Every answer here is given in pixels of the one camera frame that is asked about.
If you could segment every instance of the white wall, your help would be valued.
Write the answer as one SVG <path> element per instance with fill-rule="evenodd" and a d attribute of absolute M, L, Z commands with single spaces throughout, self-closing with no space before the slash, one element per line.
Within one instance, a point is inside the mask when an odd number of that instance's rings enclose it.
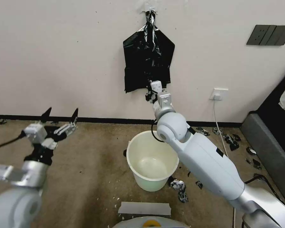
<path fill-rule="evenodd" d="M 255 24 L 285 24 L 285 0 L 163 0 L 156 25 L 175 43 L 177 111 L 241 122 L 285 75 L 285 45 L 246 46 Z M 146 90 L 125 94 L 123 40 L 144 23 L 134 0 L 0 0 L 0 114 L 152 119 Z"/>

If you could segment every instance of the brown carpet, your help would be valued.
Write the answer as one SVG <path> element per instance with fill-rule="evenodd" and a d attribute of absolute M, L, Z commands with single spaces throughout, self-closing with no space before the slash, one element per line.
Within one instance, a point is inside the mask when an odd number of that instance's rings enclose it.
<path fill-rule="evenodd" d="M 31 122 L 8 121 L 5 125 L 0 125 L 0 143 L 18 136 L 29 123 Z M 121 201 L 169 203 L 171 218 L 191 227 L 231 227 L 232 207 L 205 188 L 199 189 L 195 184 L 197 179 L 193 174 L 188 177 L 188 170 L 181 163 L 173 176 L 187 185 L 189 202 L 186 204 L 181 203 L 177 192 L 167 185 L 150 193 L 135 183 L 123 151 L 132 137 L 149 129 L 149 125 L 78 123 L 77 131 L 60 142 L 54 151 L 53 164 L 48 170 L 47 187 L 42 196 L 43 205 L 32 228 L 113 227 L 122 220 L 117 213 Z M 224 151 L 219 135 L 215 135 L 212 128 L 205 129 L 210 133 L 209 139 Z M 242 139 L 239 142 L 240 148 L 235 151 L 230 151 L 226 144 L 230 159 L 236 165 L 242 180 L 246 181 L 254 173 L 260 173 L 272 183 L 264 167 L 257 170 L 245 161 L 246 158 L 252 159 L 252 156 L 246 152 L 249 144 L 241 131 L 237 128 L 222 130 L 226 134 L 237 134 Z M 19 140 L 0 148 L 0 164 L 20 168 L 24 157 L 31 151 L 27 139 Z M 250 185 L 270 191 L 261 181 Z M 10 188 L 9 184 L 0 182 L 0 193 L 7 188 Z M 242 213 L 237 212 L 237 227 L 240 227 L 241 217 Z"/>

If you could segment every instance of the white power cable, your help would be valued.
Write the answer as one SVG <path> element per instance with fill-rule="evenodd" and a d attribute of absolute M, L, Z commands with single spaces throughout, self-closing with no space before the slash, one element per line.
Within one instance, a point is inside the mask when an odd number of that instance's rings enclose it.
<path fill-rule="evenodd" d="M 219 126 L 219 125 L 218 125 L 218 122 L 216 121 L 216 116 L 215 116 L 215 102 L 216 102 L 216 100 L 213 101 L 214 120 L 215 120 L 215 123 L 216 123 L 216 127 L 218 128 L 219 135 L 221 136 L 221 139 L 222 139 L 222 143 L 223 143 L 223 146 L 224 146 L 225 154 L 226 154 L 226 156 L 229 158 L 228 153 L 227 153 L 227 150 L 226 150 L 226 147 L 225 147 L 224 139 L 223 139 L 223 136 L 222 136 L 222 134 L 221 134 L 221 130 L 219 129 L 219 127 L 218 127 L 218 126 Z"/>
<path fill-rule="evenodd" d="M 216 127 L 218 128 L 219 135 L 221 136 L 221 139 L 222 139 L 222 143 L 223 143 L 223 146 L 224 146 L 225 154 L 226 154 L 226 156 L 229 158 L 228 153 L 227 153 L 227 150 L 226 150 L 226 147 L 225 147 L 225 143 L 224 143 L 223 136 L 222 136 L 221 131 L 220 131 L 219 127 L 218 127 L 218 126 L 219 126 L 219 125 L 218 125 L 218 122 L 216 121 L 216 116 L 215 116 L 215 102 L 216 102 L 216 100 L 213 101 L 214 120 L 215 120 L 215 123 L 216 123 Z M 235 210 L 235 208 L 233 208 L 232 228 L 235 228 L 235 215 L 236 215 L 236 210 Z"/>

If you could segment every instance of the bucket rim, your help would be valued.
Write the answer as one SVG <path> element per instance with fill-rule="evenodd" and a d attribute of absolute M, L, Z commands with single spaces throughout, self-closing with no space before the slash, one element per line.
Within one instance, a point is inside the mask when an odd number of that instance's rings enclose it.
<path fill-rule="evenodd" d="M 151 133 L 151 131 L 150 131 L 150 130 L 148 130 L 148 131 L 143 131 L 143 132 L 141 132 L 141 133 L 135 135 L 135 136 L 129 141 L 128 147 L 127 147 L 127 152 L 126 152 L 126 157 L 127 157 L 128 165 L 129 165 L 130 169 L 132 170 L 132 172 L 133 172 L 135 175 L 139 176 L 140 178 L 142 178 L 142 179 L 144 179 L 144 180 L 146 180 L 146 181 L 162 181 L 162 180 L 164 180 L 164 179 L 168 179 L 168 178 L 175 172 L 175 170 L 176 170 L 177 167 L 178 167 L 178 164 L 179 164 L 179 162 L 180 162 L 180 159 L 178 158 L 178 156 L 177 156 L 177 163 L 176 163 L 176 165 L 175 165 L 174 168 L 173 168 L 173 172 L 172 172 L 171 174 L 169 174 L 168 176 L 166 176 L 166 177 L 161 177 L 161 178 L 156 178 L 156 179 L 148 178 L 148 177 L 145 177 L 145 176 L 139 174 L 139 173 L 132 167 L 132 165 L 130 164 L 130 161 L 129 161 L 129 147 L 130 147 L 131 143 L 132 143 L 138 136 L 143 135 L 143 134 L 146 134 L 146 133 Z"/>

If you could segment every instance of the black cable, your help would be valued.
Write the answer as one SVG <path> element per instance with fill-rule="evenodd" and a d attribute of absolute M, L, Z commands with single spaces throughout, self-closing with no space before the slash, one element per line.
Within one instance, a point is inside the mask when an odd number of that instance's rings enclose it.
<path fill-rule="evenodd" d="M 152 135 L 153 135 L 153 137 L 157 140 L 157 141 L 159 141 L 159 142 L 161 142 L 161 143 L 164 143 L 164 141 L 162 141 L 162 140 L 159 140 L 158 138 L 156 138 L 155 137 L 155 135 L 154 135 L 154 133 L 153 133 L 153 125 L 156 123 L 156 119 L 153 121 L 153 123 L 151 124 L 151 133 L 152 133 Z"/>
<path fill-rule="evenodd" d="M 283 202 L 283 200 L 279 197 L 279 195 L 276 193 L 276 191 L 273 189 L 272 185 L 269 183 L 268 179 L 267 179 L 264 175 L 258 174 L 258 175 L 256 175 L 254 178 L 252 178 L 252 179 L 246 181 L 245 184 L 249 184 L 249 183 L 251 183 L 252 181 L 255 181 L 256 179 L 264 180 L 264 181 L 267 183 L 267 185 L 268 185 L 268 187 L 270 188 L 270 190 L 271 190 L 271 191 L 273 192 L 273 194 L 276 196 L 276 198 L 277 198 L 278 200 L 280 200 L 282 204 L 285 205 L 285 203 Z"/>
<path fill-rule="evenodd" d="M 17 138 L 14 138 L 14 139 L 12 139 L 12 140 L 10 140 L 10 141 L 8 141 L 8 142 L 5 142 L 5 143 L 3 143 L 3 144 L 0 144 L 0 147 L 6 146 L 6 145 L 8 145 L 8 144 L 11 144 L 11 143 L 13 143 L 13 142 L 15 142 L 15 141 L 17 141 L 17 140 L 19 140 L 19 139 L 22 139 L 22 138 L 25 137 L 25 136 L 26 136 L 26 135 L 25 135 L 24 131 L 21 131 L 21 134 L 20 134 Z"/>

